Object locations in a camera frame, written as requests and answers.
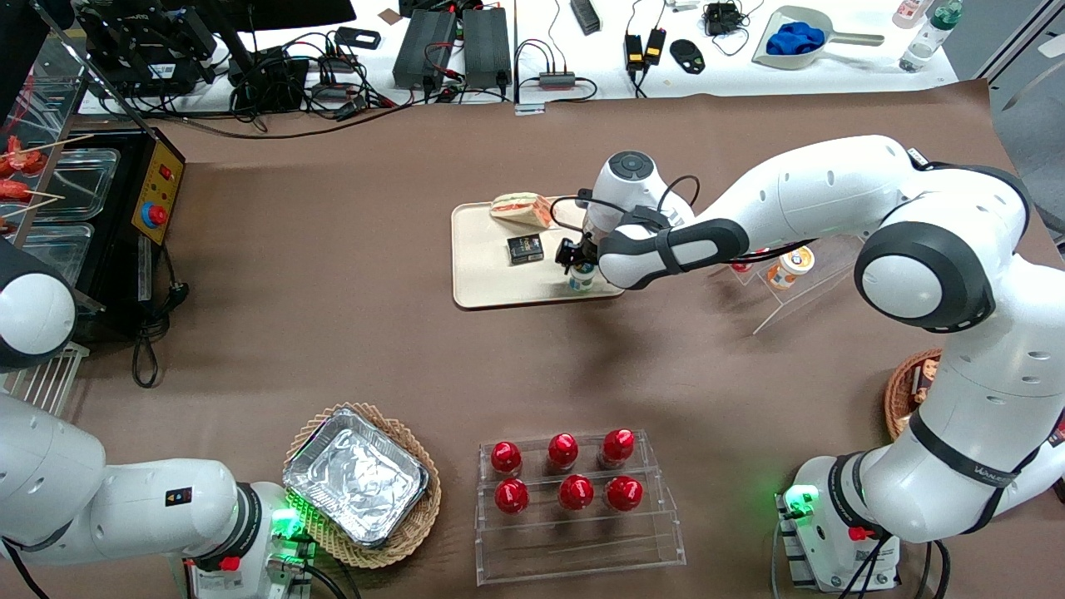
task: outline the bottle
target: bottle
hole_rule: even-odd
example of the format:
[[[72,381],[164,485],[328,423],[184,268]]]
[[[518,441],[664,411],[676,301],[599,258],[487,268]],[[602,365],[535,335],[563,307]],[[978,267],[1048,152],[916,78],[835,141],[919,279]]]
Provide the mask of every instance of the bottle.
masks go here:
[[[547,471],[569,472],[577,460],[577,440],[569,433],[555,435],[547,443]]]
[[[632,476],[618,476],[606,484],[606,503],[618,512],[629,512],[640,505],[643,485]]]
[[[935,0],[902,0],[899,9],[891,15],[891,22],[902,29],[913,29],[921,21],[924,12]]]
[[[506,476],[517,476],[522,471],[522,452],[510,441],[499,441],[492,448],[492,469]]]
[[[518,479],[507,479],[495,487],[495,506],[504,514],[519,514],[529,505],[529,490]]]
[[[610,431],[600,447],[599,463],[602,468],[621,468],[636,449],[636,435],[628,428]]]
[[[591,505],[594,496],[595,488],[592,487],[592,482],[580,474],[567,476],[558,486],[558,504],[571,512],[578,512]]]
[[[950,0],[935,10],[929,22],[910,43],[906,52],[899,59],[899,66],[906,72],[917,72],[932,60],[932,54],[943,46],[950,32],[962,18],[962,0]]]
[[[766,280],[774,289],[785,291],[796,279],[814,268],[814,253],[805,245],[781,256],[776,263],[766,271]]]

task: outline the water bottle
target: water bottle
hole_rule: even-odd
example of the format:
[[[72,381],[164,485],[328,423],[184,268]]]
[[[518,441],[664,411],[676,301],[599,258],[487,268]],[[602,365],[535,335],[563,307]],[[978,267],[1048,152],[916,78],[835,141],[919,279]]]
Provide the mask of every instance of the water bottle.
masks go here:
[[[929,22],[917,33],[917,37],[899,59],[899,66],[907,72],[917,72],[932,60],[935,51],[950,35],[962,18],[962,0],[950,0],[935,10]]]

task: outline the green indicator light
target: green indicator light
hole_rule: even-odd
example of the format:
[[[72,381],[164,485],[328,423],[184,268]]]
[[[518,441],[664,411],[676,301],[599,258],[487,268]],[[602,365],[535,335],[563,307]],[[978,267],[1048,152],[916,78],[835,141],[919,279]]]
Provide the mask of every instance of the green indicator light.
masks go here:
[[[299,520],[299,512],[294,507],[274,512],[271,520],[271,532],[276,536],[292,538],[304,530],[304,523]]]

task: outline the wooden stick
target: wooden stick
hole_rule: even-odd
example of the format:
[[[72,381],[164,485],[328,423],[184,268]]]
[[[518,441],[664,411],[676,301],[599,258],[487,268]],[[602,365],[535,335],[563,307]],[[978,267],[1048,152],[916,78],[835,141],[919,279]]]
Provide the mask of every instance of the wooden stick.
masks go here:
[[[18,210],[16,210],[14,212],[9,212],[7,214],[0,214],[0,218],[11,218],[12,216],[17,216],[17,215],[21,214],[22,212],[29,212],[30,210],[33,210],[35,208],[40,208],[42,206],[44,206],[46,204],[51,204],[53,201],[59,201],[61,199],[66,199],[66,198],[63,197],[62,195],[58,195],[58,196],[55,196],[55,197],[53,197],[51,199],[46,199],[46,200],[42,201],[40,204],[34,204],[33,206],[27,206],[26,208],[19,208]]]
[[[93,136],[93,134],[92,134],[92,133],[89,133],[89,134],[87,134],[87,135],[82,135],[82,136],[80,136],[80,137],[70,137],[69,140],[63,140],[62,142],[53,142],[53,143],[51,143],[51,144],[45,144],[45,145],[43,145],[43,146],[37,146],[37,147],[35,147],[35,148],[22,148],[22,149],[21,149],[21,150],[19,150],[19,151],[33,151],[33,150],[42,150],[42,149],[45,149],[45,148],[50,148],[50,147],[54,147],[54,146],[62,146],[63,144],[69,144],[70,142],[80,142],[80,141],[82,141],[82,140],[87,140],[87,139],[89,139],[89,137],[92,137],[92,136]],[[6,153],[0,153],[0,159],[4,159],[4,158],[7,158],[9,156],[12,156],[12,155],[14,155],[14,153],[18,153],[18,152],[14,152],[14,151],[9,151],[9,152],[6,152]]]

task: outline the woven tray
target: woven tray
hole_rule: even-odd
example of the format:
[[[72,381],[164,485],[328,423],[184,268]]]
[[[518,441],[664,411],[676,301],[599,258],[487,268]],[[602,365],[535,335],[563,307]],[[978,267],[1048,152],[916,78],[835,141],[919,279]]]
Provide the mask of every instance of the woven tray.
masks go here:
[[[910,400],[910,392],[914,387],[914,368],[929,358],[939,359],[941,355],[943,350],[938,349],[914,354],[899,365],[888,378],[887,388],[884,389],[884,420],[892,439],[898,439],[906,430],[910,415],[915,409]]]
[[[422,545],[425,537],[429,536],[429,530],[440,514],[440,473],[432,458],[417,442],[409,428],[398,420],[386,419],[377,407],[370,404],[337,404],[323,411],[307,423],[292,441],[292,448],[284,458],[288,466],[289,460],[296,454],[308,437],[311,436],[318,425],[332,416],[333,411],[347,407],[359,416],[381,430],[392,440],[399,443],[405,450],[410,452],[415,459],[422,463],[429,471],[429,487],[425,495],[419,500],[414,508],[410,511],[399,528],[389,537],[384,547],[379,549],[366,549],[351,543],[347,534],[341,530],[332,520],[323,516],[311,504],[293,491],[289,491],[289,502],[299,512],[300,519],[307,528],[307,532],[318,543],[323,549],[338,561],[356,566],[358,568],[383,568],[410,555]]]

